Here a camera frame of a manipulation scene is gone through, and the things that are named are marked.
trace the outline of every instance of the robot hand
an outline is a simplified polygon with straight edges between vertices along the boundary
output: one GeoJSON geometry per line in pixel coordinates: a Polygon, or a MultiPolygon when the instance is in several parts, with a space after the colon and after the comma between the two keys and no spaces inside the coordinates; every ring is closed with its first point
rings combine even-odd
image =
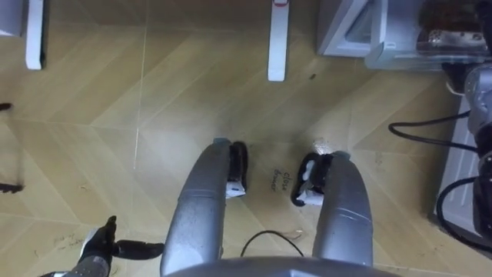
{"type": "Polygon", "coordinates": [[[159,257],[164,243],[147,243],[130,240],[115,242],[116,216],[108,219],[99,229],[91,231],[84,245],[77,265],[70,272],[51,272],[42,277],[108,276],[113,257],[130,260],[148,260],[159,257]]]}
{"type": "Polygon", "coordinates": [[[97,229],[92,237],[88,237],[88,240],[86,239],[78,262],[90,256],[97,256],[104,259],[109,267],[111,267],[113,248],[115,247],[115,234],[116,216],[113,215],[108,219],[106,225],[97,229]]]}

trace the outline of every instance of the black cable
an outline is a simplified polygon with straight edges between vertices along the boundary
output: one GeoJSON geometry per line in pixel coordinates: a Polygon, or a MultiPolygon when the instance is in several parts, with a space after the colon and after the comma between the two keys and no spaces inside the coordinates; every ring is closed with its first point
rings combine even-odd
{"type": "Polygon", "coordinates": [[[277,232],[277,231],[273,231],[273,230],[265,230],[265,231],[261,231],[261,232],[258,232],[256,233],[256,235],[253,235],[247,242],[246,244],[243,246],[243,249],[241,250],[241,255],[240,257],[243,257],[244,256],[244,253],[246,252],[246,249],[248,248],[249,244],[251,242],[254,241],[254,239],[256,239],[257,237],[259,237],[260,235],[263,235],[263,234],[272,234],[272,235],[277,235],[281,238],[283,238],[286,242],[288,242],[290,245],[292,245],[292,247],[294,247],[298,252],[299,252],[299,255],[301,255],[302,257],[304,257],[304,254],[302,253],[302,251],[293,243],[291,242],[290,239],[287,239],[284,235],[282,235],[280,232],[277,232]]]}
{"type": "Polygon", "coordinates": [[[467,185],[470,183],[473,183],[476,178],[480,177],[471,177],[471,178],[466,178],[466,179],[461,179],[457,180],[456,182],[450,184],[447,186],[440,194],[439,197],[437,198],[437,203],[436,203],[436,211],[437,211],[437,220],[441,224],[441,226],[444,228],[444,230],[449,233],[453,238],[455,238],[457,241],[464,243],[465,245],[468,245],[470,247],[473,247],[475,249],[481,250],[481,251],[486,251],[492,253],[492,247],[480,244],[478,242],[472,242],[471,240],[465,238],[464,236],[458,234],[454,229],[447,223],[446,219],[444,219],[444,214],[443,214],[443,204],[444,200],[446,197],[455,189],[461,187],[462,185],[467,185]]]}
{"type": "MultiPolygon", "coordinates": [[[[423,138],[417,135],[409,135],[403,132],[400,132],[395,129],[395,127],[421,127],[421,126],[426,126],[426,125],[435,125],[439,123],[444,123],[452,120],[458,120],[460,118],[466,118],[470,115],[470,111],[468,112],[463,112],[460,113],[459,115],[452,115],[448,116],[445,118],[438,118],[434,120],[429,120],[425,122],[395,122],[391,123],[388,126],[388,129],[390,130],[391,133],[393,133],[396,136],[399,136],[403,139],[409,139],[411,141],[415,142],[422,142],[422,143],[428,143],[432,145],[440,145],[440,146],[447,146],[451,148],[456,148],[456,149],[463,149],[467,151],[472,151],[472,152],[477,152],[477,148],[469,145],[464,145],[456,142],[451,142],[451,141],[443,141],[439,139],[434,139],[434,138],[423,138]]],[[[446,197],[455,189],[461,187],[462,185],[467,185],[470,183],[473,183],[476,178],[481,178],[480,176],[478,177],[471,177],[471,178],[465,178],[461,180],[457,180],[456,182],[453,182],[449,186],[447,186],[437,197],[437,202],[436,202],[436,212],[437,212],[437,220],[439,224],[444,228],[444,230],[453,238],[455,238],[457,241],[468,245],[470,247],[473,247],[475,249],[485,251],[485,252],[490,252],[492,253],[492,247],[487,246],[487,245],[482,245],[478,242],[472,242],[471,240],[465,238],[464,236],[458,234],[454,229],[450,226],[450,224],[447,223],[446,219],[444,218],[444,213],[443,213],[443,204],[444,200],[446,197]]]]}
{"type": "Polygon", "coordinates": [[[461,143],[456,143],[456,142],[451,142],[451,141],[444,141],[440,139],[435,139],[435,138],[424,138],[420,137],[418,135],[410,135],[401,131],[396,130],[396,127],[422,127],[422,126],[427,126],[427,125],[436,125],[444,122],[449,122],[452,120],[457,120],[460,118],[466,118],[470,112],[463,112],[460,113],[459,115],[452,115],[448,116],[445,118],[438,118],[434,120],[429,120],[429,121],[424,121],[424,122],[394,122],[389,124],[388,129],[390,130],[391,133],[393,133],[396,136],[399,136],[403,139],[409,139],[414,142],[423,142],[427,144],[432,144],[432,145],[440,145],[440,146],[447,146],[447,147],[453,147],[456,149],[463,149],[463,150],[468,150],[472,152],[477,152],[477,148],[469,145],[464,145],[461,143]]]}

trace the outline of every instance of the wooden floor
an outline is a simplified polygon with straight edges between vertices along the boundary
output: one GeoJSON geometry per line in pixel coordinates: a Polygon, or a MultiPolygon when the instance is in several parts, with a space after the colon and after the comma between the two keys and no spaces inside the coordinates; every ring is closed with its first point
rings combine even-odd
{"type": "MultiPolygon", "coordinates": [[[[319,208],[294,207],[292,181],[315,139],[349,151],[366,182],[378,268],[409,277],[489,276],[492,262],[432,225],[445,152],[405,142],[390,122],[453,114],[443,76],[379,72],[314,53],[316,1],[292,1],[288,74],[266,79],[268,1],[52,0],[48,63],[28,72],[0,38],[0,275],[70,269],[88,230],[162,241],[176,198],[216,136],[249,145],[250,190],[228,200],[224,256],[274,229],[310,253],[319,208]]],[[[448,138],[449,125],[417,134],[448,138]]],[[[295,255],[265,236],[248,255],[295,255]]],[[[111,276],[157,276],[160,259],[115,260],[111,276]]]]}

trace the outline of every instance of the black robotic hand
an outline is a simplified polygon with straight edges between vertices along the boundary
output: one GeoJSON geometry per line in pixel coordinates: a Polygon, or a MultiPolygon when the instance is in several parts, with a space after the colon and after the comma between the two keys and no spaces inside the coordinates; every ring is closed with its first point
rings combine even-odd
{"type": "Polygon", "coordinates": [[[79,262],[95,255],[111,265],[112,257],[130,260],[147,260],[159,257],[164,251],[163,243],[147,243],[131,240],[115,242],[116,216],[112,216],[85,244],[79,262]]]}
{"type": "Polygon", "coordinates": [[[115,247],[116,216],[112,216],[106,225],[99,228],[96,233],[85,244],[84,250],[78,262],[90,256],[103,258],[109,266],[113,257],[115,247]]]}

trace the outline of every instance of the white chair leg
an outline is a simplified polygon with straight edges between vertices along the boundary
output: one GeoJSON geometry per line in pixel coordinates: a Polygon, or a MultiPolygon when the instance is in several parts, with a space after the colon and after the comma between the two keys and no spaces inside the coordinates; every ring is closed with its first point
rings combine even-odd
{"type": "Polygon", "coordinates": [[[25,64],[28,69],[41,70],[44,0],[29,0],[28,5],[25,64]]]}
{"type": "Polygon", "coordinates": [[[283,82],[287,63],[289,0],[272,0],[268,81],[283,82]]]}

